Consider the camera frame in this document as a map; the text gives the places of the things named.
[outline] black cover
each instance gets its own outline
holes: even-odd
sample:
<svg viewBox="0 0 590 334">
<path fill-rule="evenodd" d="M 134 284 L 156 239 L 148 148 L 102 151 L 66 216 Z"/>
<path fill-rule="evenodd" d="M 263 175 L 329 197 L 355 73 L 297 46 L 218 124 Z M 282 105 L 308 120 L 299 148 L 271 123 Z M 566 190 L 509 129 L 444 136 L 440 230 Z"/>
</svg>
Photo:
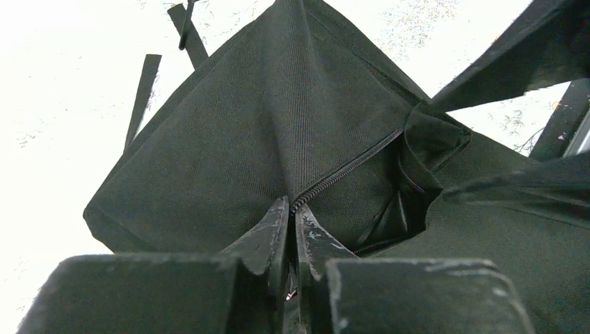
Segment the black cover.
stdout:
<svg viewBox="0 0 590 334">
<path fill-rule="evenodd" d="M 533 20 L 533 39 L 582 5 L 537 2 L 553 14 Z M 498 43 L 521 50 L 519 40 L 536 45 L 526 36 Z M 533 77 L 550 77 L 549 65 L 568 59 L 558 58 Z M 576 59 L 550 81 L 580 77 Z M 469 75 L 433 104 L 323 1 L 277 0 L 170 96 L 84 218 L 114 252 L 217 253 L 286 195 L 293 212 L 309 205 L 363 256 L 386 245 L 377 255 L 490 258 L 513 278 L 539 333 L 590 333 L 589 155 L 543 165 L 453 120 L 451 105 L 540 85 L 528 77 L 516 92 L 464 101 Z"/>
</svg>

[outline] zipper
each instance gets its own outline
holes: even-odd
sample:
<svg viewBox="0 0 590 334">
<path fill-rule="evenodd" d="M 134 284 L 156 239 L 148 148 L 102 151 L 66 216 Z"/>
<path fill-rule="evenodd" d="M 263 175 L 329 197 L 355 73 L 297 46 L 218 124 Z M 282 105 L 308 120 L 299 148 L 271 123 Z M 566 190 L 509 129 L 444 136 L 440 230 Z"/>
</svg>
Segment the zipper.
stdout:
<svg viewBox="0 0 590 334">
<path fill-rule="evenodd" d="M 404 236 L 404 237 L 395 238 L 395 239 L 381 240 L 381 241 L 375 242 L 373 244 L 370 244 L 370 245 L 366 245 L 364 247 L 361 247 L 361 248 L 355 250 L 352 253 L 354 253 L 355 255 L 358 255 L 359 253 L 364 253 L 366 251 L 370 251 L 371 249 L 378 248 L 378 247 L 381 247 L 381 246 L 384 246 L 384 245 L 395 244 L 397 242 L 400 242 L 402 240 L 405 240 L 406 238 L 407 237 Z"/>
<path fill-rule="evenodd" d="M 412 179 L 410 178 L 410 175 L 408 175 L 408 173 L 406 173 L 406 171 L 404 170 L 404 167 L 402 167 L 401 165 L 401 156 L 398 154 L 397 155 L 397 165 L 399 167 L 399 171 L 401 172 L 401 174 L 404 176 L 404 178 L 406 179 L 406 181 L 408 181 L 410 183 L 410 185 L 418 190 L 420 193 L 426 195 L 426 191 L 424 191 L 424 189 L 418 185 L 418 183 L 412 181 Z"/>
<path fill-rule="evenodd" d="M 391 144 L 391 142 L 393 142 L 397 137 L 399 137 L 399 135 L 403 132 L 403 130 L 404 130 L 404 127 L 398 127 L 391 134 L 389 134 L 384 139 L 382 139 L 379 143 L 377 143 L 375 146 L 368 149 L 367 151 L 362 153 L 360 156 L 356 157 L 349 164 L 346 164 L 342 168 L 337 170 L 336 173 L 333 173 L 332 175 L 328 176 L 327 178 L 323 179 L 318 184 L 313 186 L 311 189 L 309 189 L 306 192 L 304 192 L 303 194 L 301 194 L 297 199 L 295 199 L 295 202 L 291 206 L 291 212 L 296 212 L 300 207 L 302 207 L 304 204 L 309 202 L 312 198 L 317 196 L 318 193 L 321 193 L 322 191 L 326 190 L 329 186 L 338 182 L 344 176 L 346 176 L 351 171 L 353 171 L 354 168 L 359 167 L 360 165 L 365 163 L 367 160 L 371 159 L 375 154 L 379 153 L 383 148 L 385 148 L 387 145 Z"/>
</svg>

